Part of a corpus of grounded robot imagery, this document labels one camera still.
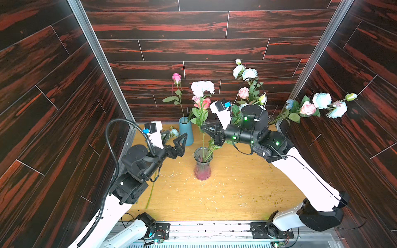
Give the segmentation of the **teal ceramic vase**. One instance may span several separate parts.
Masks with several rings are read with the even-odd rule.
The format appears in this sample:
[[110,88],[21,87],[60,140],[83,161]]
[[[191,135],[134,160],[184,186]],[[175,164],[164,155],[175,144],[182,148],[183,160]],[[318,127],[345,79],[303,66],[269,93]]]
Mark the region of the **teal ceramic vase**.
[[191,146],[194,142],[192,122],[188,117],[181,117],[179,119],[179,133],[187,133],[186,146]]

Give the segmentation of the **blue pink glass vase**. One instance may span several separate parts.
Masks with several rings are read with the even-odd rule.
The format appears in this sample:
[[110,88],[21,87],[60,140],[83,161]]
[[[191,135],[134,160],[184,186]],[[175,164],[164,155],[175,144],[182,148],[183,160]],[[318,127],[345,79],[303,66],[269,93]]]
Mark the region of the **blue pink glass vase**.
[[200,181],[208,180],[212,174],[210,163],[214,158],[213,153],[207,147],[200,147],[194,152],[196,166],[194,176]]

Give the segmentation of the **pink carnation flower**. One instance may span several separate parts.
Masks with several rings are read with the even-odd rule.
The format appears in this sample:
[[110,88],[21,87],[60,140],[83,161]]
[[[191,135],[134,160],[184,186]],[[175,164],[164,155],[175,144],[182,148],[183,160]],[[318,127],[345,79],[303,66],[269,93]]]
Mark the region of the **pink carnation flower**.
[[202,107],[203,104],[203,97],[198,97],[198,96],[193,96],[192,98],[193,102],[194,102],[194,107],[200,109]]

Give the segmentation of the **small blue flower sprig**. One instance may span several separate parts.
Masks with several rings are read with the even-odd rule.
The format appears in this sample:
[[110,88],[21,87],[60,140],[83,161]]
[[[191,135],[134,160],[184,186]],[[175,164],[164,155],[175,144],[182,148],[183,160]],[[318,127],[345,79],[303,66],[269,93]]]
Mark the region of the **small blue flower sprig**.
[[[149,140],[149,137],[147,136],[146,133],[144,133],[145,138],[146,138],[146,142],[148,145],[148,150],[149,156],[154,156],[156,154],[155,152],[155,146],[151,143],[151,141]],[[163,146],[167,145],[167,141],[170,140],[170,138],[172,137],[172,132],[170,130],[165,130],[165,131],[161,131],[161,137],[162,137],[162,141],[163,141]],[[148,202],[146,204],[146,209],[149,207],[150,202],[151,202],[151,198],[153,195],[153,190],[154,190],[154,184],[157,181],[157,179],[160,176],[160,170],[162,168],[162,165],[160,165],[160,167],[148,167],[147,169],[145,169],[145,175],[148,178],[148,180],[150,180],[153,184],[152,184],[152,189],[151,189],[151,193],[149,195],[149,199]]]

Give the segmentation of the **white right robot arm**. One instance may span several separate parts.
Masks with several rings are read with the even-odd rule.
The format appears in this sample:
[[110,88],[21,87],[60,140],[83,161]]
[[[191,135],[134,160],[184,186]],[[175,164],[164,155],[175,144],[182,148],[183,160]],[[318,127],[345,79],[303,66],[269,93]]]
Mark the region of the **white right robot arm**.
[[201,130],[222,146],[225,141],[248,144],[251,154],[257,154],[283,172],[305,195],[296,207],[275,211],[266,223],[267,233],[276,237],[280,232],[306,226],[325,231],[342,223],[343,208],[349,195],[330,186],[300,155],[293,143],[282,133],[243,129],[229,124],[226,129],[220,122],[205,124]]

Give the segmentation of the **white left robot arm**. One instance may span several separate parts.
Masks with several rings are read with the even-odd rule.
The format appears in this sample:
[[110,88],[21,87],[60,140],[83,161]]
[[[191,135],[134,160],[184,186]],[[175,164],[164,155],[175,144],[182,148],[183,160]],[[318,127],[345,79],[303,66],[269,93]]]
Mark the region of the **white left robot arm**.
[[148,182],[154,182],[153,175],[161,169],[167,158],[176,159],[185,154],[188,135],[182,134],[167,145],[161,133],[150,134],[153,137],[155,154],[152,155],[145,145],[134,145],[122,157],[126,173],[113,181],[101,201],[95,217],[70,245],[72,248],[122,248],[137,240],[149,240],[155,243],[167,237],[165,228],[158,228],[156,220],[147,213],[139,214],[124,230],[109,238],[108,234],[127,211],[137,203],[139,197],[148,188]]

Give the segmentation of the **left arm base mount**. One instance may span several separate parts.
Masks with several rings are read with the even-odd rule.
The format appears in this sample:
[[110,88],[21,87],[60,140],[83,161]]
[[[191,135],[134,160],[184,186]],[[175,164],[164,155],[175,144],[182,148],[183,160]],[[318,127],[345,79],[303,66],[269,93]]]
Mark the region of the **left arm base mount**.
[[136,217],[142,221],[146,227],[146,234],[143,238],[149,240],[168,240],[170,236],[171,224],[168,222],[157,222],[147,213],[142,213]]

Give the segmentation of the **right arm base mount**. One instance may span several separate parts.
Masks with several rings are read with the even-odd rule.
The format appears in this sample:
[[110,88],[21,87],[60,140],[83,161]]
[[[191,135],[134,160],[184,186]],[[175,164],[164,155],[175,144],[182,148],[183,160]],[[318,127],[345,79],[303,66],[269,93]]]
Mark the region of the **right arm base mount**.
[[281,231],[273,224],[267,222],[251,222],[250,231],[253,239],[293,239],[294,233],[291,229]]

